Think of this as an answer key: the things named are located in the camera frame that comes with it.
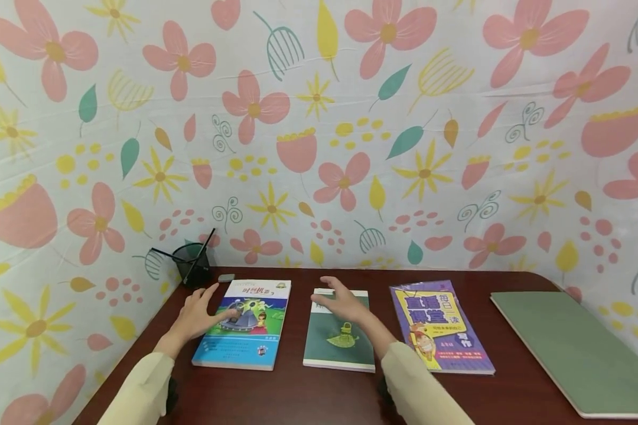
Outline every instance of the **hand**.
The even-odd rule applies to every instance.
[[[328,299],[323,295],[314,294],[311,300],[319,305],[323,305],[344,321],[363,322],[369,317],[371,312],[364,304],[357,299],[349,289],[333,276],[323,276],[320,281],[326,283],[328,287],[336,291],[336,299]]]
[[[179,317],[172,324],[168,333],[173,332],[181,339],[189,341],[202,336],[217,323],[238,316],[239,312],[234,309],[225,310],[215,316],[208,314],[208,301],[210,301],[210,297],[218,286],[220,286],[220,283],[215,283],[208,289],[197,289],[192,295],[188,296],[184,301],[184,307],[180,310]]]

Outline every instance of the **sleeve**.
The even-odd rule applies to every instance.
[[[140,359],[98,425],[153,425],[165,415],[168,380],[175,361],[163,353]]]
[[[408,425],[474,425],[408,345],[390,344],[381,366],[397,411]]]

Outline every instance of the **cartoon boy illustration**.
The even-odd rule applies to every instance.
[[[409,339],[422,357],[426,358],[428,362],[433,361],[437,347],[435,341],[425,333],[425,326],[422,323],[415,323],[411,326]]]
[[[261,312],[258,314],[258,324],[252,328],[251,335],[266,335],[267,326],[265,325],[265,321],[267,319],[267,313]]]

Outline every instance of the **desk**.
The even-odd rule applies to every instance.
[[[182,350],[172,376],[179,402],[159,424],[191,425],[359,425],[404,424],[393,407],[378,397],[382,376],[362,372],[321,370],[302,366],[310,320],[310,295],[324,274],[333,274],[350,289],[369,291],[372,311],[401,339],[389,286],[451,279],[468,320],[496,367],[494,377],[435,375],[477,425],[582,424],[628,425],[637,421],[584,420],[567,403],[494,304],[490,292],[557,290],[533,273],[427,272],[426,270],[321,270],[218,267],[213,276],[235,273],[239,279],[291,279],[281,344],[273,372],[194,367],[198,340]],[[228,285],[211,300],[219,305]],[[113,373],[74,422],[96,424],[135,363],[150,353],[168,331],[190,291],[172,294]]]

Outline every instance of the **green book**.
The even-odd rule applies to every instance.
[[[638,419],[638,356],[564,292],[491,300],[580,416]]]
[[[314,293],[331,299],[336,298],[332,289],[318,287]],[[369,307],[368,291],[354,290],[352,294]],[[373,346],[359,326],[341,321],[317,303],[312,303],[302,365],[332,370],[376,372]]]

